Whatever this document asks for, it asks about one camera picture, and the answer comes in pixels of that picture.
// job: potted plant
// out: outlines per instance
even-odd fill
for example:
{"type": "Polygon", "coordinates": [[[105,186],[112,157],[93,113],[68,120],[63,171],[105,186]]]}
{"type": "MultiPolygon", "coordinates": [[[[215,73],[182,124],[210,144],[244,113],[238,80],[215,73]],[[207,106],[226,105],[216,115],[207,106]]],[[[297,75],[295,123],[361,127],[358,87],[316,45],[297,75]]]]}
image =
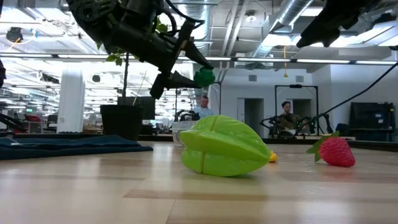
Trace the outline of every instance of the potted plant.
{"type": "MultiPolygon", "coordinates": [[[[157,32],[167,32],[167,26],[160,21],[156,26],[157,32]]],[[[105,134],[116,134],[125,139],[137,141],[138,135],[142,128],[142,117],[144,108],[140,106],[126,104],[127,76],[129,67],[129,54],[122,49],[117,49],[111,53],[106,59],[107,62],[115,62],[121,66],[125,61],[124,81],[121,105],[101,105],[100,111],[105,134]]]]}

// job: strawberry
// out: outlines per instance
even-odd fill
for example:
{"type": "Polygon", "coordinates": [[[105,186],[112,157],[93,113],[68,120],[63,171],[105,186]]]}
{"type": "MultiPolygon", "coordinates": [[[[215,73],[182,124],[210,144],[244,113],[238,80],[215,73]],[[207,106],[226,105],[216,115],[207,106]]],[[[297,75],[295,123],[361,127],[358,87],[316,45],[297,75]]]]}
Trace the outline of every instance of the strawberry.
{"type": "Polygon", "coordinates": [[[330,165],[351,167],[355,158],[345,139],[332,137],[324,140],[319,147],[319,155],[330,165]]]}
{"type": "Polygon", "coordinates": [[[355,158],[347,141],[338,137],[339,132],[322,137],[307,153],[315,154],[315,162],[323,159],[330,165],[351,167],[355,165],[355,158]]]}

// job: white container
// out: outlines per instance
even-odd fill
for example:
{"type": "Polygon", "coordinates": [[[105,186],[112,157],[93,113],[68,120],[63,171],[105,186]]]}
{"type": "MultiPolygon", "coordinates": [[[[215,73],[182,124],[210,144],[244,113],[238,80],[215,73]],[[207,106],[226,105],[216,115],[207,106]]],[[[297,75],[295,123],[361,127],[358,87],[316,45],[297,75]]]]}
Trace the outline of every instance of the white container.
{"type": "Polygon", "coordinates": [[[196,121],[179,121],[173,122],[172,124],[172,133],[173,133],[173,141],[177,144],[182,144],[180,142],[180,137],[178,134],[181,131],[186,131],[191,129],[191,127],[196,123],[196,121]]]}

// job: green object in gripper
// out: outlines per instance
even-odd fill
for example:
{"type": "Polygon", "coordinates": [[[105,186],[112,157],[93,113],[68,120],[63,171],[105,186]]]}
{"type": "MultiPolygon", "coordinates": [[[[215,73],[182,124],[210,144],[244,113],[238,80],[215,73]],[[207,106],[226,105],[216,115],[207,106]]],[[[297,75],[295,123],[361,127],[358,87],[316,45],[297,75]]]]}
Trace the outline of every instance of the green object in gripper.
{"type": "Polygon", "coordinates": [[[195,84],[202,88],[213,84],[215,80],[216,77],[213,74],[213,70],[204,67],[195,72],[195,76],[193,77],[195,84]]]}
{"type": "Polygon", "coordinates": [[[271,151],[248,125],[223,115],[207,116],[179,133],[183,164],[200,174],[231,177],[257,170],[271,151]]]}

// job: wooden table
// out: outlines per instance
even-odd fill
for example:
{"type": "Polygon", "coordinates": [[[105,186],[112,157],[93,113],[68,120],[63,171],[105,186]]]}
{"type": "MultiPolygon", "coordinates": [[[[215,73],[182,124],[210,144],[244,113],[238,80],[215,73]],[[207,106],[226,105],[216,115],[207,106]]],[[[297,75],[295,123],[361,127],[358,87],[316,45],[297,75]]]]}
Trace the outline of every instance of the wooden table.
{"type": "Polygon", "coordinates": [[[182,147],[0,162],[0,223],[397,223],[398,154],[353,149],[353,168],[314,164],[309,146],[235,178],[196,174],[182,147]]]}

